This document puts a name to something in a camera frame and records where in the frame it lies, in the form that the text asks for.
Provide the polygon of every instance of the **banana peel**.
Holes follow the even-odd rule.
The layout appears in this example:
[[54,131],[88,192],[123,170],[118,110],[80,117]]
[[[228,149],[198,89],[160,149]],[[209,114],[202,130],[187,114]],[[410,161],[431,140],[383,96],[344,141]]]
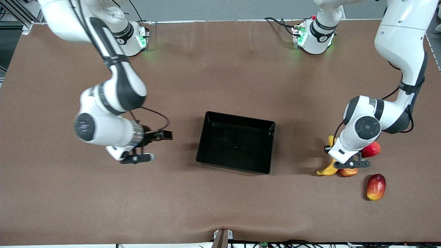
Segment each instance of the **banana peel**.
[[[329,135],[329,136],[328,136],[328,143],[329,143],[330,146],[333,146],[333,145],[334,145],[334,140],[335,140],[335,138],[334,138],[333,135]],[[324,170],[317,171],[317,175],[319,175],[319,176],[332,176],[332,175],[334,175],[335,173],[337,173],[338,169],[334,168],[334,163],[335,163],[336,161],[337,161],[337,160],[335,160],[335,159],[333,158],[331,164],[328,165],[328,167],[326,167]]]

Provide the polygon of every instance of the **cable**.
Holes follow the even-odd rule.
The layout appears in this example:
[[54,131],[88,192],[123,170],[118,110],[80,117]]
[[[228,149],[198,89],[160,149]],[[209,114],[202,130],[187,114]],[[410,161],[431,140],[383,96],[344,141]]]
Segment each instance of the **cable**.
[[397,92],[399,89],[400,89],[400,88],[397,87],[394,91],[392,91],[392,93],[390,93],[389,95],[383,97],[382,100],[385,100],[385,99],[389,98],[390,96],[392,96],[393,94],[395,94],[395,92]]
[[115,0],[112,0],[112,2],[113,2],[114,4],[116,4],[119,8],[121,8],[121,6],[120,6],[117,2],[115,2]]
[[337,132],[340,129],[341,125],[343,125],[343,122],[341,122],[340,125],[338,125],[337,129],[335,130],[335,133],[334,133],[334,143],[337,140]]
[[272,20],[272,21],[275,21],[277,24],[284,26],[283,23],[279,22],[277,19],[275,19],[275,18],[273,18],[273,17],[267,17],[267,18],[264,18],[264,20]]
[[398,67],[396,67],[395,65],[393,65],[390,61],[387,61],[389,64],[390,64],[390,66],[392,66],[394,69],[397,69],[397,70],[399,70],[399,71],[401,71],[401,69],[400,68],[398,68]]
[[285,23],[285,20],[283,20],[283,18],[280,19],[280,22],[279,22],[277,19],[273,18],[273,17],[267,17],[267,18],[265,18],[265,20],[272,20],[272,21],[275,21],[277,24],[284,26],[285,29],[286,29],[286,31],[287,31],[290,35],[293,35],[293,36],[296,36],[296,37],[300,37],[299,34],[294,34],[294,33],[292,33],[292,32],[288,29],[288,28],[294,28],[294,26],[292,26],[292,25],[287,25],[287,24]]
[[283,26],[285,27],[286,31],[287,31],[290,35],[300,37],[300,34],[292,33],[292,32],[288,29],[288,26],[286,25],[286,23],[285,23],[285,21],[283,20],[283,18],[280,19],[280,21],[282,21]]
[[132,112],[132,111],[129,111],[129,113],[130,113],[130,115],[132,116],[133,120],[134,120],[136,123],[139,123],[139,120],[136,119],[136,117],[135,117],[135,115],[133,114],[133,112]]
[[400,133],[408,133],[408,132],[412,131],[415,126],[415,124],[413,122],[412,114],[410,113],[410,106],[407,106],[406,111],[407,111],[407,114],[409,115],[409,119],[411,120],[411,128],[407,131],[401,131]]
[[102,58],[103,60],[105,60],[105,59],[104,59],[104,55],[103,55],[103,54],[101,53],[101,51],[98,49],[98,45],[97,45],[97,43],[95,42],[95,40],[92,38],[92,34],[91,34],[91,32],[90,32],[90,29],[89,29],[89,27],[88,27],[87,24],[86,24],[86,19],[84,18],[84,13],[83,13],[83,11],[82,11],[81,1],[78,1],[78,8],[79,8],[79,11],[80,11],[81,18],[78,16],[78,13],[77,13],[77,11],[76,11],[76,8],[75,8],[74,4],[72,3],[72,0],[69,0],[69,3],[70,3],[70,5],[71,5],[71,7],[72,7],[72,10],[74,11],[74,14],[75,14],[76,18],[78,19],[78,22],[79,22],[80,25],[83,27],[83,30],[84,30],[84,32],[86,33],[87,37],[89,37],[90,42],[91,42],[92,45],[95,47],[95,49],[98,51],[98,53],[100,54],[101,58]]
[[154,130],[154,131],[146,132],[146,134],[153,133],[153,132],[157,132],[157,131],[159,131],[159,130],[164,130],[164,129],[166,129],[166,128],[170,125],[170,119],[169,119],[167,116],[165,116],[165,115],[163,115],[163,114],[161,114],[161,113],[159,113],[159,112],[157,112],[157,111],[154,111],[154,110],[152,110],[152,109],[148,109],[148,108],[146,108],[146,107],[142,107],[142,106],[141,106],[141,109],[145,109],[145,110],[147,110],[147,111],[150,111],[150,112],[152,112],[152,113],[155,113],[155,114],[157,114],[157,115],[160,115],[160,116],[162,116],[162,117],[167,121],[167,123],[166,123],[163,127],[159,128],[159,129],[157,129],[157,130]]
[[4,9],[2,6],[0,6],[0,20],[6,15],[6,9]]
[[139,12],[138,12],[138,10],[136,9],[135,5],[132,3],[132,0],[129,0],[129,2],[130,2],[130,4],[133,6],[133,8],[135,9],[136,14],[137,14],[138,17],[139,17],[139,21],[140,21],[140,22],[144,22],[144,20],[143,20],[143,19],[141,18],[141,16],[139,15]]

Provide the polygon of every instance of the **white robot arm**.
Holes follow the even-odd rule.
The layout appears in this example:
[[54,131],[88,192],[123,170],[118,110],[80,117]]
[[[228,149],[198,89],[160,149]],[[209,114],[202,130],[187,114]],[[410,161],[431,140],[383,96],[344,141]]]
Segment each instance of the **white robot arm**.
[[[137,163],[153,160],[152,154],[139,156],[136,154],[129,156],[129,154],[135,147],[143,147],[152,140],[171,139],[171,132],[151,131],[148,127],[121,116],[122,113],[142,107],[147,96],[147,89],[133,70],[125,52],[115,39],[114,33],[89,8],[83,8],[82,2],[40,0],[40,3],[48,16],[53,17],[54,11],[57,11],[56,15],[60,16],[60,18],[48,18],[49,27],[55,34],[68,41],[92,42],[112,73],[109,80],[81,94],[81,109],[75,117],[74,124],[77,136],[86,143],[106,146],[110,155],[118,161]],[[69,30],[58,31],[61,26],[54,21],[62,19],[68,20]],[[132,43],[131,46],[139,47],[137,44]]]
[[[70,42],[91,42],[78,22],[69,0],[38,0],[51,31]],[[117,7],[127,0],[81,0],[83,10],[101,19],[117,39],[126,56],[134,56],[147,48],[149,30],[136,22],[129,22]],[[78,7],[78,0],[72,0]]]
[[[324,52],[341,19],[338,7],[356,2],[359,0],[316,0],[320,10],[315,20],[303,24],[305,31],[299,32],[298,45],[312,54]],[[375,141],[381,131],[402,132],[413,121],[412,111],[427,64],[423,39],[437,3],[437,0],[387,0],[388,8],[375,37],[375,48],[402,72],[398,97],[391,102],[357,96],[349,102],[343,115],[345,128],[329,151],[339,163],[346,163]]]

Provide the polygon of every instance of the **brown tablecloth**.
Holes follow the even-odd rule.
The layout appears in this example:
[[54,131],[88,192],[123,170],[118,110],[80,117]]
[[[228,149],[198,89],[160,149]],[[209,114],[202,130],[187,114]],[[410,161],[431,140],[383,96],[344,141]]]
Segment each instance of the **brown tablecloth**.
[[[158,25],[131,61],[149,90],[145,106],[171,119],[175,139],[147,146],[157,160],[137,165],[73,132],[81,92],[110,77],[92,45],[35,25],[0,90],[0,244],[200,242],[218,228],[236,240],[440,241],[441,76],[431,54],[414,131],[382,134],[382,153],[354,177],[315,176],[330,163],[323,145],[347,102],[383,97],[400,81],[375,51],[378,24],[342,22],[316,56],[266,22]],[[206,111],[275,121],[271,174],[199,165]],[[367,201],[375,173],[386,194]]]

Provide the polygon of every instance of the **black plastic bin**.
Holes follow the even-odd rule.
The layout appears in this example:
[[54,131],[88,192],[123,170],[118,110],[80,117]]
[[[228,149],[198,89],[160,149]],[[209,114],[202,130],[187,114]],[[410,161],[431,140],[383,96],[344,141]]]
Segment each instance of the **black plastic bin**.
[[276,123],[208,111],[196,161],[257,174],[269,174]]

